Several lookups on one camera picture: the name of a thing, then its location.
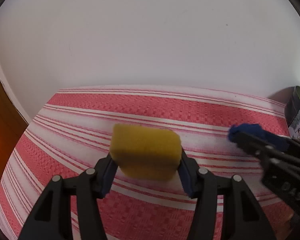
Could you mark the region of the wooden door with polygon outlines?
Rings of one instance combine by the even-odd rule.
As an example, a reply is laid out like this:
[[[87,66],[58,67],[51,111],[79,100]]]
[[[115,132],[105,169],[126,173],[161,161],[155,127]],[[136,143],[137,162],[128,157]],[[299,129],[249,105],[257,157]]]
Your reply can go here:
[[[10,155],[27,126],[0,81],[0,180]]]

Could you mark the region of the round metal cookie tin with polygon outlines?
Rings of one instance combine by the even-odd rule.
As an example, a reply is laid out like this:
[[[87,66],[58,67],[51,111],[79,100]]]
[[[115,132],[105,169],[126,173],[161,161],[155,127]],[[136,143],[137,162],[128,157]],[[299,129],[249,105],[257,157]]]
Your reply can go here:
[[[300,86],[295,86],[285,106],[285,117],[291,138],[300,141]]]

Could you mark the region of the blue scrunchie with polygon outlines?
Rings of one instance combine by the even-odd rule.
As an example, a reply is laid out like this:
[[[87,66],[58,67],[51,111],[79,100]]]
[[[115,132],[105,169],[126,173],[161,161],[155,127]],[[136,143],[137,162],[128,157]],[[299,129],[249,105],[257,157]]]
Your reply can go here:
[[[263,129],[259,124],[232,125],[228,131],[228,139],[234,142],[239,133],[247,133],[261,139],[264,138]]]

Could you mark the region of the yellow sponge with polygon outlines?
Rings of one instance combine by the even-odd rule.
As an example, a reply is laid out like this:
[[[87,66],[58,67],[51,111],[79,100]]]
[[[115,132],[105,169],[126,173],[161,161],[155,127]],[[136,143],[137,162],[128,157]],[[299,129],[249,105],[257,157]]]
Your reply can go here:
[[[181,139],[169,129],[115,124],[109,153],[130,178],[169,181],[180,164]]]

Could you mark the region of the red white striped cloth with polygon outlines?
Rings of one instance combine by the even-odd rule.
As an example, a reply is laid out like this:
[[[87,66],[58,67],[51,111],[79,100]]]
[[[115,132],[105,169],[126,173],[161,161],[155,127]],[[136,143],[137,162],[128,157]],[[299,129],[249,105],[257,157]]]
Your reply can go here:
[[[39,195],[55,174],[64,178],[93,167],[109,151],[115,124],[178,133],[188,156],[218,176],[239,174],[275,233],[284,236],[292,210],[260,182],[258,160],[227,139],[231,126],[259,124],[288,135],[282,103],[214,89],[97,86],[59,90],[34,117],[8,160],[0,182],[0,229],[17,239]],[[161,183],[118,171],[98,201],[109,239],[185,239],[196,202],[178,176]]]

